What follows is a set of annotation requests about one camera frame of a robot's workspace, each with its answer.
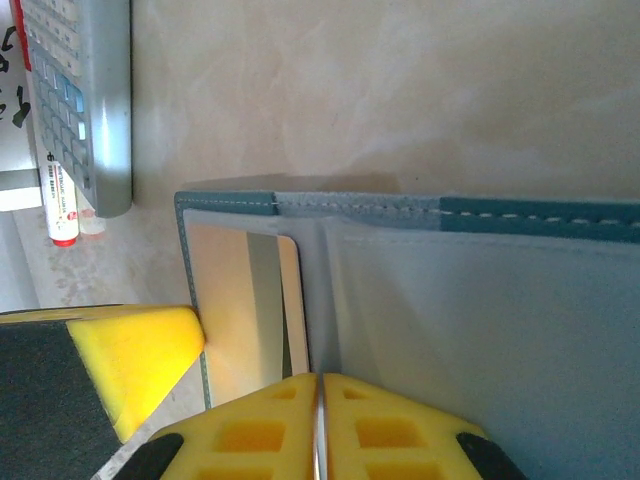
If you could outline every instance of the blue button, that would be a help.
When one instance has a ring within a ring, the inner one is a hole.
[[[63,90],[66,95],[68,83],[69,80],[67,80],[67,77],[60,73],[56,73],[56,90]]]
[[[76,112],[82,113],[84,112],[84,97],[82,96],[82,92],[78,90],[76,87],[73,87],[76,95]]]

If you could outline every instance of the square hole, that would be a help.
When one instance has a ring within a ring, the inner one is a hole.
[[[356,421],[362,448],[424,447],[415,424],[405,418],[361,418]]]
[[[367,465],[369,480],[444,480],[442,471],[433,463],[384,463]]]
[[[215,445],[216,452],[279,452],[286,430],[283,422],[244,420],[226,425]]]
[[[367,396],[364,393],[361,393],[352,388],[345,388],[342,391],[342,394],[344,395],[344,398],[346,398],[347,400],[364,400],[365,398],[367,398]]]
[[[296,398],[296,393],[296,389],[293,387],[285,388],[284,390],[274,393],[271,398],[277,398],[278,400],[293,400]]]
[[[271,480],[268,468],[215,468],[200,472],[197,480]]]

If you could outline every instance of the card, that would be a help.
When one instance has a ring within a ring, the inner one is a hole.
[[[308,371],[300,266],[284,236],[193,223],[187,241],[211,405]]]

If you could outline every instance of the red marker cap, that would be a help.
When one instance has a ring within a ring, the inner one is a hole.
[[[51,241],[56,247],[62,247],[62,248],[70,247],[71,245],[76,243],[75,238],[70,238],[69,240],[54,240],[52,238]]]

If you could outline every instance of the black rubber pad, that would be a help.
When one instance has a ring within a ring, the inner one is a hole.
[[[492,441],[468,432],[459,433],[456,439],[482,480],[527,480],[516,464]]]
[[[113,480],[160,480],[184,443],[178,433],[169,433],[142,445]]]
[[[0,479],[87,480],[120,442],[64,322],[0,325]]]

